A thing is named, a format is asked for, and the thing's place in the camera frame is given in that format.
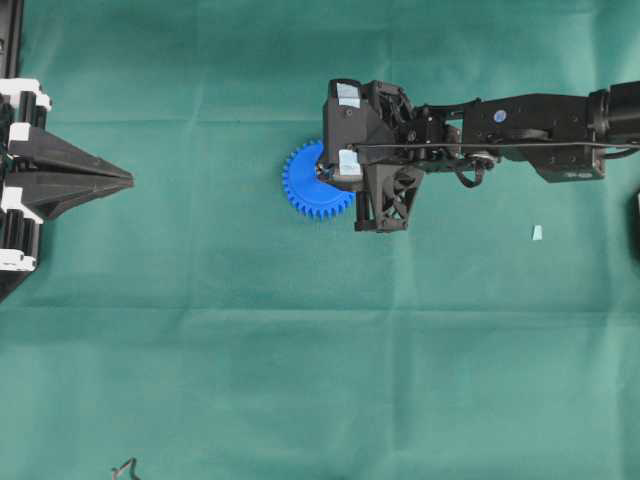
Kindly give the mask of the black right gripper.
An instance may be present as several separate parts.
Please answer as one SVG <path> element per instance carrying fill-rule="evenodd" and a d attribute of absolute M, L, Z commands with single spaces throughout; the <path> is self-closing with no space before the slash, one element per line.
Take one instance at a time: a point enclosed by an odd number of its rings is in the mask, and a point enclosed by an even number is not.
<path fill-rule="evenodd" d="M 425 175 L 465 170 L 461 129 L 463 103 L 414 106 L 405 91 L 372 81 L 359 86 L 367 102 L 365 136 L 353 143 L 363 164 L 356 193 L 357 231 L 405 230 Z"/>

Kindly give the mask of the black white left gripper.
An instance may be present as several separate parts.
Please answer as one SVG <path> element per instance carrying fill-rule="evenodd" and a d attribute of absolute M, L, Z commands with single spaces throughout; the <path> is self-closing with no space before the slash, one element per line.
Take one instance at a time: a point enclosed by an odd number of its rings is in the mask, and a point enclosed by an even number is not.
<path fill-rule="evenodd" d="M 132 188 L 130 172 L 39 127 L 51 99 L 32 78 L 1 81 L 1 298 L 39 263 L 44 221 Z M 38 166 L 76 173 L 36 172 Z"/>

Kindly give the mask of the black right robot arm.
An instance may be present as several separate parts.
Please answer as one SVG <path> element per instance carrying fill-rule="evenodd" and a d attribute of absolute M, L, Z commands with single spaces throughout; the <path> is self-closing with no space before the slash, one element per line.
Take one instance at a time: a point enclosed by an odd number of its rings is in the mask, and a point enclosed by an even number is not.
<path fill-rule="evenodd" d="M 414 106 L 390 84 L 367 88 L 368 131 L 350 143 L 364 162 L 358 231 L 407 229 L 428 174 L 453 174 L 476 188 L 508 159 L 527 162 L 549 183 L 601 180 L 607 161 L 639 150 L 636 82 L 586 96 L 527 94 L 444 106 Z"/>

